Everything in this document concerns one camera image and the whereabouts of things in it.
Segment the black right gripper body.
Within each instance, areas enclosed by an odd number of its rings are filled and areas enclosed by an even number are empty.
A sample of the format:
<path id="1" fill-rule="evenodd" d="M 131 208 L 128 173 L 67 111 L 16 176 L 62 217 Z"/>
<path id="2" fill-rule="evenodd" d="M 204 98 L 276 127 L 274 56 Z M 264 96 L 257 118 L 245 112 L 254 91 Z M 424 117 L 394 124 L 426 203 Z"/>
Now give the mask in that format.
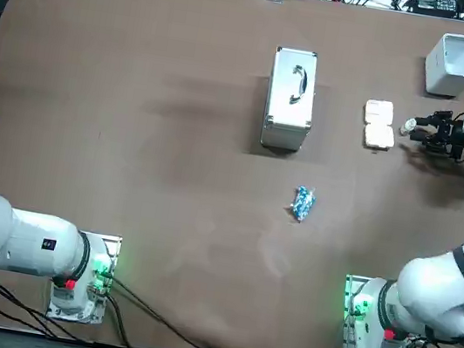
<path id="1" fill-rule="evenodd" d="M 460 160 L 464 151 L 463 123 L 463 120 L 448 119 L 441 138 L 441 153 L 454 160 Z"/>

